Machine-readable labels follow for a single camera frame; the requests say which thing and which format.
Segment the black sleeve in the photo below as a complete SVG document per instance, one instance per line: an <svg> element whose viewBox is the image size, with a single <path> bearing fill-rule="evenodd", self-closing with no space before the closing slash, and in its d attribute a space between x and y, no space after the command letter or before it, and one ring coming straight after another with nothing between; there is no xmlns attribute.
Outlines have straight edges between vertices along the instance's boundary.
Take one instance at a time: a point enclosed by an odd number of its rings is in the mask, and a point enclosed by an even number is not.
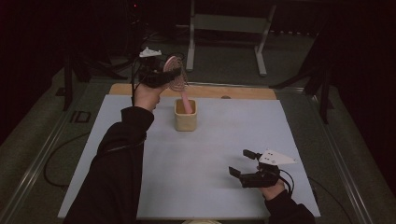
<svg viewBox="0 0 396 224"><path fill-rule="evenodd" d="M65 224L135 223L146 131L154 116L140 107L121 111L99 145Z"/></svg>
<svg viewBox="0 0 396 224"><path fill-rule="evenodd" d="M269 224L314 224L315 218L303 205L297 204L286 190L273 200L265 201L270 212Z"/></svg>

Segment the wire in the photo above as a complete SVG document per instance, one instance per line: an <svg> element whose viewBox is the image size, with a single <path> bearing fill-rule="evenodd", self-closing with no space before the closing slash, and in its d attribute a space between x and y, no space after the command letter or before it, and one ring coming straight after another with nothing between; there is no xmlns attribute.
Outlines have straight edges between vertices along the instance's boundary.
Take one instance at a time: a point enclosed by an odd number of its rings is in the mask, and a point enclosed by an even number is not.
<svg viewBox="0 0 396 224"><path fill-rule="evenodd" d="M291 197L291 195L293 194L293 190L291 189L290 183L282 176L279 176L279 179L281 179L288 186L289 196Z"/></svg>
<svg viewBox="0 0 396 224"><path fill-rule="evenodd" d="M68 140L68 141L66 141L66 142L64 142L64 143L62 143L62 144L60 144L58 147L56 147L55 149L53 149L53 151L49 154L49 158L47 159L47 161L46 161L46 163L45 163L45 165L44 165L44 170L43 170L44 179L45 179L49 184L51 184L52 186L58 187L58 188L62 188L62 189L66 189L66 188L69 187L69 185L66 185L66 184L58 184L58 183L55 183L55 182L53 182L53 181L51 181L51 180L49 179L49 177L48 177L48 175L47 175L47 167L48 167L48 164L49 164L49 162L50 162L50 159L53 157L53 155L55 155L55 153L56 153L59 149L61 149L61 148L64 147L65 145L67 145L67 144L69 144L69 143L71 143L71 142L73 142L73 141L79 139L80 137L83 137L83 136L88 135L88 134L89 134L89 133L81 134L81 135L79 135L79 136L77 136L77 137L74 137L74 138L72 138L72 139L70 139L70 140Z"/></svg>
<svg viewBox="0 0 396 224"><path fill-rule="evenodd" d="M287 175L290 177L291 185L292 185L292 187L291 187L291 194L292 194L292 193L294 192L294 179L293 179L293 177L291 177L291 175L290 175L288 172L284 171L284 170L279 170L279 171L281 171L281 172L287 174Z"/></svg>
<svg viewBox="0 0 396 224"><path fill-rule="evenodd" d="M352 219L350 218L349 214L347 213L347 210L345 209L345 207L334 197L334 195L332 195L325 187L323 187L323 185L321 185L317 180L315 180L312 177L308 177L308 179L312 180L313 182L315 182L317 185L319 185L321 188L323 188L337 203L338 205L340 205L341 209L344 211L344 213L346 214L346 217L349 221L350 224L352 224Z"/></svg>
<svg viewBox="0 0 396 224"><path fill-rule="evenodd" d="M136 66L136 63L139 62L139 66L137 67L136 72L134 71L134 67ZM136 78L136 75L138 74L140 67L142 66L142 63L140 62L140 58L137 57L134 59L134 62L132 64L132 74L131 74L131 88L132 88L132 105L134 105L134 92L136 91L136 88L140 85L140 83L137 84L137 86L134 85L134 79Z"/></svg>

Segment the person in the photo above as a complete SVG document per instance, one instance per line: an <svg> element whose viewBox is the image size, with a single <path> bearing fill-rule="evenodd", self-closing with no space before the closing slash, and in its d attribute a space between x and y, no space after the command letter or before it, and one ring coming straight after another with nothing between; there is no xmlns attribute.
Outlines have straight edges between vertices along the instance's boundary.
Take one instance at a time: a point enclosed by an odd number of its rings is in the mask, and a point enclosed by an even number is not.
<svg viewBox="0 0 396 224"><path fill-rule="evenodd" d="M289 196L281 179L278 179L275 185L259 190L271 214L269 224L315 224L312 213Z"/></svg>
<svg viewBox="0 0 396 224"><path fill-rule="evenodd" d="M146 132L166 88L136 88L134 105L121 110L121 121L103 137L64 224L136 223ZM287 195L283 182L260 191L271 213L270 224L315 223L312 214Z"/></svg>

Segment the wooden table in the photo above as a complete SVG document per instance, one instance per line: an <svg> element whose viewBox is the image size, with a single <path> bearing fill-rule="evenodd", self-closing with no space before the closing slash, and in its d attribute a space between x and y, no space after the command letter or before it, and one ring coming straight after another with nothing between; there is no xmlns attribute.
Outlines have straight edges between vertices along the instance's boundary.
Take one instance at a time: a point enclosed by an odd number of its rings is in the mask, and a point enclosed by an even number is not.
<svg viewBox="0 0 396 224"><path fill-rule="evenodd" d="M186 91L190 97L276 100L273 90L262 88L190 85ZM132 95L131 84L114 84L109 94ZM162 96L174 97L178 97L179 95L180 93L169 89L165 90L162 94Z"/></svg>

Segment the metal frame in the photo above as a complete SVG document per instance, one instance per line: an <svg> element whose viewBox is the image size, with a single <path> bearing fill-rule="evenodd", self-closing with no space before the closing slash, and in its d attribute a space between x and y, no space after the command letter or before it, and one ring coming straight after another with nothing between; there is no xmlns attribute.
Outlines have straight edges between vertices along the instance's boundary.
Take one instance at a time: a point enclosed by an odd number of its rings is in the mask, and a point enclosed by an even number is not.
<svg viewBox="0 0 396 224"><path fill-rule="evenodd" d="M275 11L276 5L272 5L266 19L195 14L195 0L191 0L190 44L187 54L186 70L190 72L193 70L194 66L195 29L258 33L262 34L262 40L259 46L254 48L254 53L259 67L259 75L261 77L266 77L267 71L262 57L262 50L270 31Z"/></svg>

